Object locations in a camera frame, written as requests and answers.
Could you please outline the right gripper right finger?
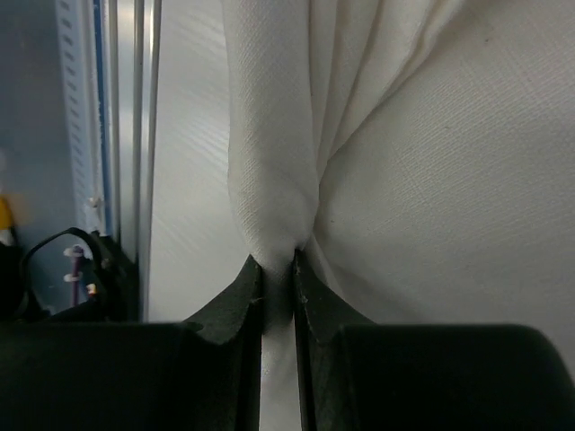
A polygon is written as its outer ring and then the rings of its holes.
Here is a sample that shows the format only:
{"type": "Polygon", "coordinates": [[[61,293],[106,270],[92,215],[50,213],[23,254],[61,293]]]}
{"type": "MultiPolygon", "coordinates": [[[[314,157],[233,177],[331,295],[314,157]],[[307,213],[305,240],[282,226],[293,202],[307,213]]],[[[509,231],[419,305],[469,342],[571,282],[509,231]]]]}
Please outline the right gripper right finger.
{"type": "Polygon", "coordinates": [[[571,430],[574,385],[522,325],[380,325],[292,264],[305,430],[571,430]]]}

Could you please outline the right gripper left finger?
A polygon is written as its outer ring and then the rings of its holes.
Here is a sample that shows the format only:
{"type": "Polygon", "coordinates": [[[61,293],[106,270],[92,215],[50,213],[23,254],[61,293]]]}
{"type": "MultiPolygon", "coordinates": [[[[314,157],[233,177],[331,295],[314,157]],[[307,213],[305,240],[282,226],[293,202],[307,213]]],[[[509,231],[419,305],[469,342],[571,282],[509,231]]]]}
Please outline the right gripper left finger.
{"type": "Polygon", "coordinates": [[[4,430],[255,430],[261,267],[189,319],[128,323],[66,313],[1,329],[4,430]]]}

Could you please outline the white cloth napkin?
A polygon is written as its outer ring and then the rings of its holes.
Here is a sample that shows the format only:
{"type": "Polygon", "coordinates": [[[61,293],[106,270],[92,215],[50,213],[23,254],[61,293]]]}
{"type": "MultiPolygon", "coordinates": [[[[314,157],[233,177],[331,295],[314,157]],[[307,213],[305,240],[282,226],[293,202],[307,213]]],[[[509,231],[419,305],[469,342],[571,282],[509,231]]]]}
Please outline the white cloth napkin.
{"type": "Polygon", "coordinates": [[[574,365],[574,4],[225,1],[228,189],[266,278],[261,428],[301,427],[288,269],[378,321],[574,365]]]}

